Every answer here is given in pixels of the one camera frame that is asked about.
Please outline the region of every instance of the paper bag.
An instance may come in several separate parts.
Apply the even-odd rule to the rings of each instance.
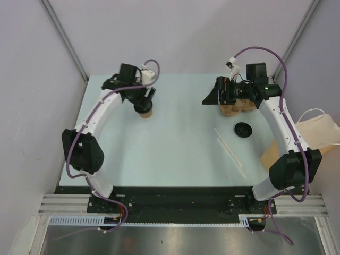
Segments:
[[[319,115],[315,118],[298,122],[296,123],[296,128],[309,147],[311,149],[319,149],[322,155],[336,146],[330,143],[339,143],[340,141],[340,127],[337,126],[329,114]],[[276,141],[274,141],[260,160],[264,167],[269,170],[278,159],[279,150]]]

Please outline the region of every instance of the metal profile frame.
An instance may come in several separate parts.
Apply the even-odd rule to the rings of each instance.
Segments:
[[[283,61],[286,63],[289,59],[289,57],[292,55],[295,47],[297,46],[298,42],[300,41],[303,33],[305,32],[309,22],[311,21],[313,15],[315,14],[317,8],[319,7],[321,0],[313,0],[313,2],[309,5],[308,10],[306,11],[299,27],[297,28],[293,39],[289,43],[285,53],[282,56]],[[273,74],[273,80],[276,81],[279,75],[281,74],[283,67],[281,63],[276,67],[276,70]]]
[[[73,218],[93,218],[101,219],[106,214],[89,214],[86,212],[90,195],[85,194],[46,194],[42,200],[38,215],[40,221],[38,224],[35,239],[32,244],[30,255],[40,255],[43,248],[44,239],[48,223],[53,218],[53,225],[59,221],[61,225],[67,225],[67,220],[73,215]],[[338,255],[337,243],[334,238],[334,232],[328,213],[321,195],[307,196],[303,204],[297,203],[289,195],[282,195],[275,199],[277,214],[276,217],[314,217],[319,235],[324,246],[326,255]],[[242,227],[246,223],[247,216],[256,217],[257,215],[239,215],[240,224],[124,224],[124,226],[190,226],[190,227]]]
[[[89,77],[86,75],[85,69],[82,66],[69,38],[67,37],[56,12],[54,11],[51,3],[49,0],[39,0],[43,9],[45,10],[48,18],[51,21],[52,26],[55,28],[56,33],[58,34],[62,44],[65,46],[66,51],[70,55],[71,59],[76,65],[76,68],[78,69],[78,72],[80,73],[81,77],[83,78],[84,82],[87,84]]]
[[[86,215],[107,216],[107,214],[89,214],[88,194],[46,194],[42,200],[39,215]],[[327,210],[321,195],[307,196],[303,204],[297,203],[290,195],[275,199],[277,217],[327,217]],[[242,217],[262,217],[263,215],[240,214]]]

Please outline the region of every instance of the black lid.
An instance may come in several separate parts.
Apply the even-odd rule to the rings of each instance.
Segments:
[[[253,129],[251,128],[251,126],[249,124],[244,123],[244,122],[237,123],[235,125],[234,130],[235,130],[235,133],[239,137],[242,137],[242,138],[249,137],[253,132]]]

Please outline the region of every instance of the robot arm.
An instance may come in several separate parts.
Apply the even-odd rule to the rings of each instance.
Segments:
[[[150,84],[156,74],[143,65],[142,70],[139,70],[141,77],[136,78],[137,70],[136,66],[122,64],[119,74],[104,82],[99,99],[85,120],[74,130],[66,129],[62,134],[65,159],[71,145],[75,143],[69,163],[87,178],[95,195],[98,192],[108,198],[113,190],[112,183],[101,170],[104,153],[98,144],[108,118],[125,99],[134,105],[135,111],[141,116],[152,109],[151,100],[156,90],[144,84]]]
[[[237,70],[235,59],[227,63],[231,71]],[[279,147],[279,160],[271,166],[269,176],[252,188],[257,201],[268,200],[281,190],[292,189],[305,183],[304,163],[301,152],[294,140],[291,128],[288,126],[279,107],[282,94],[278,84],[269,84],[266,64],[251,64],[246,67],[247,81],[237,83],[230,78],[219,76],[210,94],[203,100],[204,105],[234,105],[236,99],[249,99],[254,102],[269,124],[269,127]],[[309,183],[313,181],[315,173],[321,162],[319,150],[311,150],[303,140],[287,110],[283,100],[286,117],[292,124],[293,130],[299,137],[299,143],[304,150],[309,169]]]

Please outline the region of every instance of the stainless steel floor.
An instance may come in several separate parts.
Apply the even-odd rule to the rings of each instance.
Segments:
[[[41,255],[325,254],[314,218],[278,218],[278,222],[294,246],[273,233],[219,227],[121,227],[112,233],[91,230],[52,241],[83,227],[50,226]],[[273,228],[271,220],[266,228]]]

